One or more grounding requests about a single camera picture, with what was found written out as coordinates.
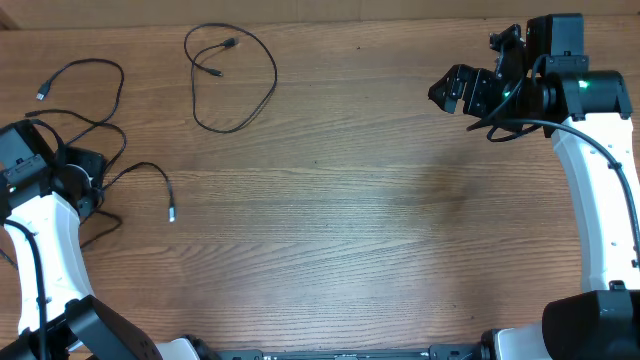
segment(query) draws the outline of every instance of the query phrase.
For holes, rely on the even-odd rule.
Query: cable connector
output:
[[[240,39],[238,38],[230,38],[222,42],[222,46],[224,46],[225,49],[228,49],[238,45],[239,42],[240,42]]]
[[[222,77],[222,71],[220,70],[216,70],[216,69],[212,69],[212,68],[204,68],[204,71],[208,72],[209,74],[213,75],[213,76],[217,76],[217,77]]]
[[[175,205],[171,205],[169,206],[169,222],[175,222],[176,221],[176,207]]]
[[[51,89],[51,82],[47,81],[38,90],[38,95],[36,95],[36,99],[42,101],[49,93],[49,89]]]

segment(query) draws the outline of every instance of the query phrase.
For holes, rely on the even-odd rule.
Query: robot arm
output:
[[[622,164],[633,198],[640,200],[631,120],[623,120],[616,113],[593,113],[587,114],[584,121],[568,119],[564,124],[607,147]],[[618,177],[602,155],[576,136],[555,131],[551,139],[567,174],[578,223],[583,291],[610,290],[621,285],[640,290],[632,228]]]
[[[67,149],[65,159],[54,155],[29,121],[8,126],[0,133],[0,196],[5,220],[25,226],[35,236],[44,271],[47,294],[47,320],[64,313],[65,304],[93,295],[78,242],[79,212],[86,215],[94,202],[91,199],[91,179],[88,172],[96,167],[81,160],[95,161],[97,154]],[[18,326],[21,333],[39,327],[39,310],[34,259],[22,231],[5,225],[11,236],[20,274],[22,315]]]
[[[633,199],[640,199],[631,146],[632,108],[619,73],[589,71],[583,32],[580,15],[532,19],[526,42],[520,26],[513,25],[490,35],[491,48],[500,54],[495,71],[456,65],[429,90],[429,98],[450,113],[464,100],[463,112],[480,118],[467,130],[492,127],[487,138],[494,142],[516,139],[544,125],[569,180],[585,293],[550,303],[540,323],[483,337],[491,359],[640,357],[635,335],[640,324],[634,316],[640,311],[640,249],[632,231],[637,223],[630,217],[637,213]],[[523,124],[534,126],[524,129]],[[513,134],[493,139],[499,128]],[[575,130],[593,143],[576,136]],[[623,192],[619,174],[629,183],[630,194]]]

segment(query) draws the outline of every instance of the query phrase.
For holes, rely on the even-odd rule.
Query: black cable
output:
[[[86,121],[90,124],[92,124],[91,127],[89,127],[87,130],[81,132],[80,134],[76,135],[73,139],[71,139],[67,145],[71,145],[74,142],[76,142],[77,140],[79,140],[80,138],[82,138],[83,136],[85,136],[86,134],[88,134],[90,131],[92,131],[93,129],[95,129],[98,126],[101,126],[101,124],[106,123],[107,121],[109,121],[113,115],[116,113],[116,110],[118,109],[118,105],[120,104],[120,95],[122,94],[122,87],[124,86],[124,70],[122,70],[122,67],[111,60],[107,60],[107,59],[99,59],[99,58],[88,58],[88,59],[80,59],[80,60],[75,60],[72,61],[70,63],[68,63],[67,65],[63,66],[62,69],[56,71],[50,78],[49,80],[45,81],[44,84],[42,84],[42,86],[40,87],[40,90],[38,90],[38,96],[36,96],[36,98],[38,100],[44,100],[44,98],[47,96],[47,94],[49,93],[49,90],[51,89],[51,85],[53,83],[53,81],[58,77],[58,75],[62,74],[63,71],[67,70],[68,68],[74,66],[74,65],[78,65],[78,64],[86,64],[86,63],[102,63],[102,64],[107,64],[107,65],[111,65],[115,68],[117,68],[120,71],[120,85],[118,85],[118,91],[116,92],[116,99],[115,102],[113,104],[113,109],[111,110],[111,112],[102,120],[94,122],[91,121],[89,119],[87,119],[86,117],[73,112],[73,111],[69,111],[69,110],[62,110],[62,109],[48,109],[48,110],[38,110],[38,111],[32,111],[30,113],[25,114],[25,116],[27,117],[32,117],[32,116],[38,116],[40,114],[70,114],[73,115],[83,121]]]
[[[532,125],[522,131],[519,131],[515,134],[511,134],[511,135],[507,135],[505,137],[501,137],[498,139],[494,139],[493,138],[493,134],[496,132],[496,130],[498,130],[500,127],[499,126],[494,126],[491,128],[491,130],[489,130],[489,132],[487,133],[487,140],[491,141],[491,142],[507,142],[507,141],[511,141],[511,140],[515,140],[517,138],[523,137],[527,134],[531,134],[532,132],[540,129],[540,126],[538,125]]]
[[[213,46],[209,46],[203,50],[200,50],[198,52],[198,54],[196,56],[194,56],[193,58],[191,58],[191,55],[189,55],[189,51],[187,50],[187,41],[189,39],[189,36],[196,30],[204,28],[204,27],[216,27],[216,28],[227,28],[227,29],[232,29],[235,31],[239,31],[243,34],[246,34],[248,36],[250,36],[251,38],[253,38],[255,41],[258,42],[258,44],[260,44],[260,46],[262,46],[262,48],[264,49],[264,51],[267,53],[267,56],[269,56],[269,60],[271,60],[271,65],[273,65],[273,74],[274,74],[274,79],[273,79],[273,85],[271,86],[271,88],[269,89],[269,92],[267,92],[267,95],[262,99],[262,101],[260,101],[260,103],[258,104],[258,106],[256,106],[256,108],[253,110],[253,112],[246,118],[244,119],[240,125],[237,125],[236,127],[229,129],[229,130],[219,130],[219,129],[215,129],[212,127],[209,127],[205,124],[203,124],[197,116],[196,113],[196,85],[195,85],[195,69],[198,68],[206,73],[209,73],[213,76],[222,76],[222,72],[213,68],[207,68],[204,67],[200,64],[197,63],[198,57],[200,55],[202,55],[203,53],[205,53],[206,51],[209,51],[211,49],[215,49],[215,48],[219,48],[219,47],[224,47],[225,49],[231,48],[235,45],[237,45],[237,40],[235,38],[231,38],[231,39],[227,39],[224,42],[218,44],[218,45],[213,45]],[[271,55],[271,52],[269,51],[269,49],[267,49],[267,46],[260,40],[258,39],[257,36],[255,36],[254,34],[252,34],[251,32],[237,27],[235,25],[230,25],[230,24],[224,24],[224,23],[207,23],[207,24],[202,24],[202,25],[198,25],[195,28],[189,30],[189,32],[187,33],[187,35],[185,35],[184,37],[184,53],[187,55],[187,59],[189,59],[189,61],[191,62],[191,98],[192,98],[192,105],[193,105],[193,119],[196,121],[196,123],[198,125],[200,125],[200,127],[208,130],[208,131],[212,131],[215,133],[219,133],[219,134],[230,134],[230,133],[234,133],[238,130],[243,129],[244,127],[246,127],[247,125],[249,125],[251,123],[251,121],[253,121],[253,119],[260,113],[260,111],[262,111],[262,109],[266,106],[267,102],[269,101],[269,99],[271,99],[271,96],[273,95],[273,93],[276,91],[276,87],[278,85],[278,67],[276,66],[276,61],[273,58],[273,56]]]
[[[500,103],[500,105],[498,105],[495,109],[493,109],[493,111],[491,113],[489,113],[489,115],[485,116],[484,118],[480,119],[478,122],[476,122],[475,124],[467,127],[467,131],[473,131],[476,129],[480,129],[486,126],[491,126],[493,125],[493,119],[507,106],[509,105],[509,103],[511,102],[511,100],[515,99],[516,95],[518,94],[518,90],[520,90],[520,88],[522,87],[522,85],[524,84],[524,80],[525,77],[521,77],[520,80],[516,83],[516,85],[513,87],[513,89],[511,89],[509,91],[509,95],[507,95],[507,97],[504,99],[504,101],[502,101]]]
[[[0,249],[0,256],[2,256],[5,260],[7,260],[9,265],[11,265],[14,269],[18,270],[18,264],[16,264],[15,261],[13,261],[11,257],[9,257],[9,255],[7,255],[7,253],[4,252],[2,249]]]
[[[40,259],[40,252],[38,251],[38,244],[36,239],[24,225],[12,220],[5,220],[5,225],[12,226],[24,234],[24,237],[31,246],[31,252],[33,253],[33,263],[36,270],[36,288],[38,289],[38,298],[36,302],[38,304],[38,310],[40,313],[40,329],[38,329],[39,335],[39,348],[40,359],[49,359],[49,352],[47,350],[47,297],[44,288],[44,275],[42,272],[42,260]]]
[[[107,230],[105,230],[105,231],[103,231],[103,232],[101,232],[101,233],[98,233],[98,234],[97,234],[96,236],[94,236],[93,238],[91,238],[91,239],[89,239],[89,240],[85,241],[85,242],[80,246],[80,249],[83,249],[83,250],[84,250],[87,246],[91,245],[92,243],[94,243],[95,241],[97,241],[98,239],[100,239],[101,237],[106,236],[106,235],[109,235],[109,234],[111,234],[112,232],[114,232],[114,231],[118,230],[118,229],[122,226],[122,224],[123,224],[122,218],[121,218],[120,216],[116,215],[116,214],[108,213],[108,212],[106,212],[106,211],[102,211],[102,210],[96,210],[96,211],[95,211],[95,213],[96,213],[96,214],[98,214],[98,215],[102,215],[102,216],[105,216],[105,217],[108,217],[108,218],[111,218],[111,219],[115,220],[115,221],[116,221],[116,224],[115,224],[113,227],[111,227],[111,228],[109,228],[109,229],[107,229]]]
[[[127,148],[127,135],[125,134],[125,132],[117,125],[111,124],[111,123],[103,123],[103,122],[96,122],[93,120],[89,120],[86,117],[79,115],[73,111],[69,111],[69,110],[39,110],[39,111],[31,111],[25,114],[25,117],[34,117],[34,116],[38,116],[41,114],[49,114],[49,113],[57,113],[57,114],[68,114],[68,115],[73,115],[75,117],[77,117],[78,119],[87,122],[89,124],[93,124],[94,126],[92,126],[91,130],[95,129],[98,126],[104,127],[104,128],[109,128],[109,129],[113,129],[114,131],[116,131],[118,134],[120,134],[120,136],[122,137],[122,146],[120,147],[120,150],[116,153],[116,155],[113,156],[113,158],[111,158],[111,160],[109,160],[109,162],[107,162],[104,166],[104,169],[102,170],[102,178],[98,179],[98,183],[102,183],[102,181],[104,180],[104,177],[106,176],[106,174],[109,172],[109,170],[111,169],[111,167],[113,166],[113,164],[115,164],[116,161],[118,161],[118,159],[120,158],[120,156],[122,156],[122,154],[124,153],[125,149]],[[85,131],[83,131],[82,133],[76,135],[76,137],[78,137],[79,135],[86,135],[90,130],[87,129]]]
[[[86,223],[87,220],[89,220],[89,218],[91,218],[91,216],[96,213],[96,211],[100,210],[100,208],[104,204],[104,191],[102,191],[102,189],[98,189],[98,192],[98,196],[100,197],[100,199],[98,200],[98,205],[96,205],[96,207],[94,207],[93,210],[89,212],[89,215],[87,215],[82,221],[80,221],[80,226],[84,225],[84,223]]]
[[[32,119],[29,120],[33,125],[38,125],[38,126],[42,126],[43,128],[49,130],[49,132],[51,132],[53,134],[53,137],[56,139],[56,144],[58,145],[58,150],[56,151],[56,161],[58,162],[58,166],[62,167],[65,164],[65,154],[66,154],[66,148],[64,145],[64,141],[62,141],[62,138],[60,137],[60,135],[58,135],[58,133],[55,131],[55,129],[53,127],[51,127],[51,125],[47,124],[46,122],[39,120],[39,119]]]
[[[540,68],[540,65],[542,64],[542,60],[544,60],[544,59],[546,59],[548,57],[550,57],[549,54],[542,54],[542,55],[538,56],[536,61],[533,63],[533,66],[531,67],[531,83],[533,84],[534,87],[538,86],[537,75],[538,75],[538,69]]]
[[[102,191],[106,191],[107,189],[109,189],[113,184],[115,184],[116,181],[118,181],[125,174],[130,173],[143,166],[153,167],[154,169],[158,170],[160,174],[162,174],[162,177],[164,177],[164,181],[167,184],[167,191],[169,193],[169,222],[174,222],[176,220],[176,205],[175,205],[175,199],[173,197],[173,186],[171,185],[171,180],[169,180],[169,177],[167,176],[167,174],[158,165],[154,163],[143,161],[122,170],[118,175],[116,175],[113,179],[111,179],[111,181],[107,185],[102,187]]]
[[[538,127],[550,127],[556,130],[566,131],[570,134],[573,134],[580,139],[584,140],[587,144],[593,146],[609,163],[609,168],[616,172],[618,176],[618,180],[620,181],[620,185],[622,186],[622,191],[624,193],[624,197],[627,203],[627,211],[629,212],[629,222],[631,223],[631,232],[633,235],[633,240],[636,248],[636,266],[640,267],[640,224],[638,223],[638,214],[636,212],[635,203],[633,200],[633,194],[631,193],[631,186],[629,185],[629,181],[627,180],[624,171],[622,170],[622,164],[616,160],[616,158],[611,155],[611,153],[600,143],[598,143],[595,139],[590,137],[589,135],[583,133],[580,130],[574,129],[572,127],[554,123],[551,121],[545,120],[534,120],[534,119],[505,119],[500,120],[497,124],[502,125],[515,125],[515,126],[524,126],[524,125],[533,125]]]

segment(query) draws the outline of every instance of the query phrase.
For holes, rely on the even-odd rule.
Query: wood grain surface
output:
[[[73,68],[43,103],[38,87],[75,59],[124,67],[113,123],[129,146],[115,170],[162,166],[179,217],[167,222],[157,173],[128,174],[105,205],[125,225],[85,261],[97,296],[158,342],[185,333],[218,349],[269,351],[475,342],[580,292],[578,233],[550,141],[536,133],[491,144],[465,132],[473,119],[427,100],[452,65],[491,68],[489,32],[526,20],[249,26],[280,82],[260,116],[231,135],[191,118],[189,27],[2,32],[1,125],[49,107],[99,119],[112,106],[115,69]],[[639,33],[637,16],[586,19],[592,68],[620,71],[636,107]],[[233,35],[205,30],[189,47]],[[218,127],[246,116],[273,77],[246,37],[206,64],[225,77],[197,75],[198,113]],[[65,139],[85,127],[41,118]],[[97,130],[80,145],[112,156],[120,139]],[[93,219],[81,237],[108,225]],[[7,264],[0,272],[5,345],[16,337],[20,288]]]
[[[0,0],[10,29],[437,18],[635,15],[637,0]]]

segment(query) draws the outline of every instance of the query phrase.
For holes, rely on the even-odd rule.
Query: black wire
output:
[[[544,60],[544,59],[546,59],[548,57],[550,57],[549,54],[542,54],[542,55],[538,56],[536,61],[533,63],[533,67],[531,68],[531,83],[533,84],[534,87],[538,86],[537,75],[538,75],[538,69],[540,68],[540,65],[542,64],[542,60]]]
[[[507,141],[511,141],[511,140],[515,140],[517,138],[523,137],[527,134],[531,134],[532,132],[540,129],[540,126],[538,125],[532,125],[520,132],[517,132],[515,134],[511,134],[511,135],[507,135],[505,137],[501,137],[498,139],[494,139],[493,138],[493,134],[496,132],[496,130],[500,129],[499,126],[494,126],[491,128],[491,130],[489,130],[489,132],[487,133],[487,140],[491,141],[491,142],[507,142]]]
[[[111,227],[111,228],[109,228],[109,229],[107,229],[107,230],[105,230],[105,231],[103,231],[103,232],[101,232],[101,233],[98,233],[98,234],[97,234],[96,236],[94,236],[93,238],[91,238],[91,239],[89,239],[89,240],[85,241],[85,242],[80,246],[80,249],[83,249],[83,250],[84,250],[87,246],[91,245],[92,243],[94,243],[95,241],[97,241],[98,239],[100,239],[101,237],[106,236],[106,235],[109,235],[109,234],[111,234],[112,232],[114,232],[114,231],[118,230],[118,229],[122,226],[122,224],[123,224],[122,218],[121,218],[120,216],[116,215],[116,214],[108,213],[108,212],[106,212],[106,211],[102,211],[102,210],[96,210],[96,211],[95,211],[95,213],[96,213],[96,214],[98,214],[98,215],[102,215],[102,216],[105,216],[105,217],[108,217],[108,218],[111,218],[111,219],[115,220],[115,221],[116,221],[116,225],[114,225],[113,227]]]
[[[627,211],[629,212],[629,222],[631,224],[631,232],[633,235],[633,240],[636,248],[636,261],[638,266],[640,267],[640,224],[638,223],[638,214],[636,212],[636,207],[633,200],[633,194],[631,193],[631,186],[629,185],[629,181],[627,180],[627,177],[624,174],[624,171],[622,170],[622,164],[618,162],[616,158],[613,155],[611,155],[611,153],[604,146],[600,145],[600,143],[598,143],[592,137],[581,132],[580,130],[574,129],[572,127],[569,127],[563,124],[558,124],[558,123],[545,121],[545,120],[534,120],[534,119],[505,119],[505,120],[500,120],[499,124],[500,126],[502,125],[515,125],[515,126],[533,125],[538,127],[546,126],[556,130],[566,131],[570,134],[573,134],[579,137],[589,145],[593,146],[600,154],[602,154],[602,156],[604,156],[605,159],[607,159],[607,162],[609,163],[609,168],[616,172],[616,175],[618,176],[618,180],[620,180],[620,185],[622,186],[622,191],[624,193],[624,197],[627,203]]]
[[[11,257],[9,257],[9,255],[7,255],[6,252],[4,252],[2,249],[0,249],[0,256],[2,256],[5,260],[7,260],[7,262],[9,263],[9,265],[11,265],[14,269],[18,270],[18,264],[16,264]]]
[[[35,117],[35,116],[39,116],[42,114],[66,114],[66,115],[72,115],[86,123],[91,124],[91,126],[89,128],[87,128],[86,130],[80,132],[78,135],[74,136],[71,140],[69,140],[66,145],[69,146],[71,144],[73,144],[74,142],[78,141],[79,139],[81,139],[83,136],[87,135],[89,132],[93,131],[94,129],[96,129],[97,127],[105,127],[105,128],[110,128],[113,129],[114,131],[118,132],[120,134],[120,136],[122,136],[122,147],[120,148],[120,150],[118,151],[118,153],[105,165],[104,169],[103,169],[103,174],[102,174],[102,178],[98,179],[98,183],[101,184],[102,181],[104,180],[104,177],[106,176],[106,174],[109,172],[109,170],[111,169],[111,167],[115,164],[115,162],[120,158],[120,156],[122,156],[122,154],[124,153],[126,147],[127,147],[127,136],[124,133],[124,131],[113,124],[109,124],[107,123],[112,117],[113,115],[116,113],[116,110],[118,109],[118,106],[120,104],[120,96],[122,94],[122,87],[124,86],[124,70],[122,69],[122,67],[111,60],[107,60],[107,59],[100,59],[100,58],[88,58],[88,59],[80,59],[80,60],[75,60],[72,61],[70,63],[68,63],[67,65],[63,66],[60,70],[56,71],[50,78],[49,80],[46,81],[46,83],[48,83],[49,85],[51,85],[53,83],[53,81],[65,70],[67,70],[68,68],[70,68],[71,66],[74,65],[78,65],[78,64],[86,64],[86,63],[102,63],[102,64],[108,64],[111,65],[115,68],[117,68],[120,71],[120,84],[118,85],[118,90],[116,92],[116,98],[113,104],[113,109],[111,110],[111,112],[102,120],[100,121],[93,121],[88,119],[85,116],[82,116],[74,111],[71,110],[64,110],[64,109],[46,109],[46,110],[36,110],[36,111],[31,111],[25,114],[25,117]]]
[[[87,215],[82,221],[80,221],[80,226],[84,225],[84,223],[86,223],[87,220],[89,220],[89,218],[93,216],[93,214],[95,214],[96,211],[100,210],[102,205],[104,205],[104,201],[105,201],[104,191],[102,191],[102,189],[99,189],[98,191],[99,191],[98,196],[100,197],[100,199],[98,199],[98,205],[96,205],[96,207],[94,207],[93,210],[89,212],[89,215]]]
[[[507,97],[504,99],[504,101],[502,103],[500,103],[500,105],[498,105],[495,109],[493,109],[493,111],[491,113],[489,113],[489,115],[485,116],[484,118],[480,119],[478,122],[476,122],[475,124],[467,127],[467,131],[473,131],[476,129],[480,129],[486,126],[490,126],[493,125],[493,119],[507,106],[509,105],[509,103],[511,102],[511,100],[515,99],[516,95],[518,94],[518,90],[520,90],[520,88],[522,87],[522,84],[524,84],[524,80],[525,77],[521,77],[520,80],[516,83],[516,85],[513,87],[513,89],[510,90],[509,95],[507,95]]]
[[[171,185],[171,180],[169,180],[169,177],[167,176],[167,174],[156,164],[154,163],[150,163],[150,162],[139,162],[135,165],[132,165],[124,170],[122,170],[118,175],[116,175],[113,179],[111,179],[111,181],[109,181],[109,183],[105,186],[102,187],[102,191],[106,191],[108,188],[110,188],[113,184],[115,184],[116,181],[118,181],[122,176],[124,176],[127,173],[130,173],[138,168],[141,168],[143,166],[151,166],[154,169],[158,170],[160,172],[160,174],[162,174],[162,177],[164,177],[164,181],[167,184],[167,191],[169,192],[169,208],[174,208],[175,207],[175,199],[173,197],[173,186]]]
[[[67,65],[63,66],[62,69],[56,71],[49,78],[49,80],[47,80],[47,83],[49,83],[51,85],[53,83],[53,81],[58,77],[58,75],[60,75],[63,71],[67,70],[71,66],[78,65],[78,64],[86,64],[86,63],[107,64],[107,65],[111,65],[111,66],[117,68],[120,71],[120,85],[118,85],[118,91],[116,92],[116,99],[115,99],[115,102],[113,104],[113,109],[111,110],[109,115],[107,115],[104,119],[102,119],[100,121],[92,121],[92,120],[89,120],[86,117],[84,117],[84,116],[82,116],[82,115],[80,115],[80,114],[78,114],[76,112],[69,111],[69,110],[62,110],[62,109],[38,110],[38,111],[32,111],[30,113],[25,114],[25,116],[27,116],[27,117],[38,116],[40,114],[69,114],[69,115],[73,115],[73,116],[75,116],[75,117],[77,117],[77,118],[79,118],[79,119],[81,119],[83,121],[86,121],[86,122],[92,124],[91,127],[86,129],[85,131],[81,132],[80,134],[76,135],[71,140],[69,140],[69,142],[67,142],[67,145],[73,144],[74,142],[76,142],[77,140],[79,140],[80,138],[82,138],[83,136],[85,136],[86,134],[88,134],[89,132],[91,132],[92,130],[97,128],[98,126],[102,126],[101,124],[104,124],[107,121],[109,121],[113,117],[113,115],[116,113],[116,110],[118,109],[118,105],[120,104],[120,95],[122,94],[122,87],[124,86],[124,70],[122,69],[122,67],[118,63],[116,63],[114,61],[111,61],[111,60],[99,59],[99,58],[88,58],[88,59],[80,59],[80,60],[72,61],[72,62],[68,63]]]
[[[29,242],[29,246],[31,246],[31,252],[33,253],[33,263],[35,265],[36,270],[36,288],[38,289],[38,298],[36,302],[38,304],[38,310],[40,313],[40,329],[38,329],[39,334],[39,348],[40,348],[40,359],[47,360],[49,359],[49,353],[47,350],[47,297],[44,288],[44,275],[42,272],[42,260],[40,259],[40,252],[38,251],[38,244],[36,243],[36,239],[24,225],[17,223],[12,220],[5,220],[5,225],[12,226],[24,234],[24,237]]]
[[[64,141],[62,141],[62,138],[60,137],[60,135],[58,135],[58,133],[53,129],[53,127],[51,127],[51,125],[47,124],[46,122],[39,120],[39,119],[32,119],[29,120],[33,125],[38,125],[38,126],[42,126],[43,128],[49,130],[52,134],[53,137],[56,139],[56,144],[58,145],[58,150],[56,151],[56,161],[58,162],[58,166],[62,167],[65,164],[65,146],[64,146]]]
[[[218,44],[218,45],[213,45],[213,46],[209,46],[203,50],[200,50],[200,52],[198,52],[198,54],[191,58],[191,55],[189,55],[189,51],[187,50],[187,41],[189,39],[189,36],[196,30],[204,28],[204,27],[216,27],[216,28],[227,28],[227,29],[233,29],[235,31],[239,31],[243,34],[246,34],[248,36],[250,36],[251,38],[253,38],[255,41],[258,42],[258,44],[260,44],[260,46],[262,46],[262,48],[264,49],[264,51],[267,53],[267,55],[269,56],[269,60],[271,60],[271,64],[273,65],[273,74],[274,74],[274,79],[273,79],[273,85],[271,86],[271,88],[269,89],[269,92],[267,92],[267,95],[262,99],[262,101],[260,101],[260,103],[258,104],[258,106],[256,106],[256,108],[253,110],[253,112],[246,118],[244,119],[240,125],[237,125],[236,127],[229,129],[229,130],[219,130],[219,129],[215,129],[212,127],[209,127],[205,124],[203,124],[199,119],[198,116],[196,114],[196,85],[195,85],[195,69],[198,68],[202,71],[205,71],[209,74],[211,74],[211,72],[209,72],[208,69],[200,64],[198,64],[196,61],[198,59],[198,57],[203,54],[204,52],[211,50],[211,49],[215,49],[221,46],[224,46],[224,43]],[[234,133],[238,130],[243,129],[244,127],[246,127],[247,125],[249,125],[251,123],[251,121],[253,121],[253,119],[260,113],[260,111],[262,111],[262,109],[266,106],[267,102],[269,101],[269,99],[271,98],[271,96],[273,95],[273,93],[276,90],[276,87],[278,85],[278,67],[276,66],[276,61],[273,58],[273,56],[271,55],[271,52],[269,51],[269,49],[267,49],[267,46],[260,40],[258,39],[257,36],[255,36],[254,34],[252,34],[251,32],[237,27],[235,25],[230,25],[230,24],[224,24],[224,23],[207,23],[207,24],[202,24],[202,25],[198,25],[195,28],[189,30],[189,32],[187,33],[187,35],[185,35],[184,37],[184,52],[187,55],[187,59],[189,59],[189,61],[191,62],[191,97],[192,97],[192,105],[193,105],[193,119],[196,121],[196,123],[198,125],[200,125],[202,128],[208,130],[208,131],[212,131],[215,133],[219,133],[219,134],[230,134],[230,133]]]

